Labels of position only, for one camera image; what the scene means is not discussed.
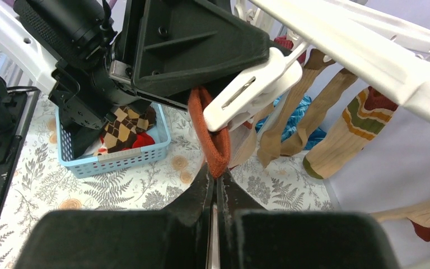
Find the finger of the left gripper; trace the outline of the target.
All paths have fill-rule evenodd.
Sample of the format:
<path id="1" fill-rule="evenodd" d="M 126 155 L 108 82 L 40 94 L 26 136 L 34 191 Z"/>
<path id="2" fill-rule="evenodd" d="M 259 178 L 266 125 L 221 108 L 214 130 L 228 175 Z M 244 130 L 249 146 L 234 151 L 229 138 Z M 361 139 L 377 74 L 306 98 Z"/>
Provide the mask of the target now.
<path id="1" fill-rule="evenodd" d="M 132 86 L 170 96 L 266 62 L 263 30 L 209 1 L 147 1 Z"/>

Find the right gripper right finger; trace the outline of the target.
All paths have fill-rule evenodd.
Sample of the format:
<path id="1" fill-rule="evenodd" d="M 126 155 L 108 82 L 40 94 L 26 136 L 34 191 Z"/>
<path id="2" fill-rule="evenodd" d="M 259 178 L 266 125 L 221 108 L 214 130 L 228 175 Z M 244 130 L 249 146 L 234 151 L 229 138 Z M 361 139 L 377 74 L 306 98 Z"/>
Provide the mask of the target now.
<path id="1" fill-rule="evenodd" d="M 269 211 L 233 179 L 216 180 L 221 268 L 399 268 L 367 214 Z"/>

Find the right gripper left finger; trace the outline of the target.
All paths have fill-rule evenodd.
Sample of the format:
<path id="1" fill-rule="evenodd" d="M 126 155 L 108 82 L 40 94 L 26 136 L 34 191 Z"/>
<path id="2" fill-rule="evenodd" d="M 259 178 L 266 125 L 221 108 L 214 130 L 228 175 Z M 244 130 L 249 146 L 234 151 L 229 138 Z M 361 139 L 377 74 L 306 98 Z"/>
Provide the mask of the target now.
<path id="1" fill-rule="evenodd" d="M 32 230 L 16 268 L 208 268 L 214 181 L 206 165 L 159 210 L 61 210 Z"/>

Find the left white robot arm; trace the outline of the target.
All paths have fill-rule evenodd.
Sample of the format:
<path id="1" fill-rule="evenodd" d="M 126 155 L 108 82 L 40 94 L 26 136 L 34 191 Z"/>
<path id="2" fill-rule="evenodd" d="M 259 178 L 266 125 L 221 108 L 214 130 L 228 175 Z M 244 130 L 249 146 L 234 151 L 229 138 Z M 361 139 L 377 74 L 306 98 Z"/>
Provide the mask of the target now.
<path id="1" fill-rule="evenodd" d="M 100 129 L 118 106 L 186 110 L 197 86 L 216 96 L 272 46 L 227 1 L 128 1 L 120 33 L 113 20 L 105 1 L 15 1 L 0 5 L 0 49 L 69 120 Z"/>

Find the red striped sock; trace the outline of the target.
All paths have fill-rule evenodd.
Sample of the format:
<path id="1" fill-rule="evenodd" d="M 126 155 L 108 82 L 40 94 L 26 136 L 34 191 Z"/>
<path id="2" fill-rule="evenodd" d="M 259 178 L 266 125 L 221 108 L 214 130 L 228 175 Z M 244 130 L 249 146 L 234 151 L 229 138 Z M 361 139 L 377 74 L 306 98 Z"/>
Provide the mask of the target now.
<path id="1" fill-rule="evenodd" d="M 430 199 L 411 206 L 373 212 L 371 216 L 378 222 L 408 219 L 417 236 L 430 242 Z"/>

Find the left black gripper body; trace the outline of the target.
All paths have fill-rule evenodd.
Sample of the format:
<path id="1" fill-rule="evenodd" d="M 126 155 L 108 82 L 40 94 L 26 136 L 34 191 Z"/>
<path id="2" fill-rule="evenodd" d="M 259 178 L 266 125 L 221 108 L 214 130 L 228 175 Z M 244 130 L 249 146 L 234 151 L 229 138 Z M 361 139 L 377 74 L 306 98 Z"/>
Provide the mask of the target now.
<path id="1" fill-rule="evenodd" d="M 193 88 L 193 1 L 128 1 L 110 76 L 141 102 L 186 111 Z"/>

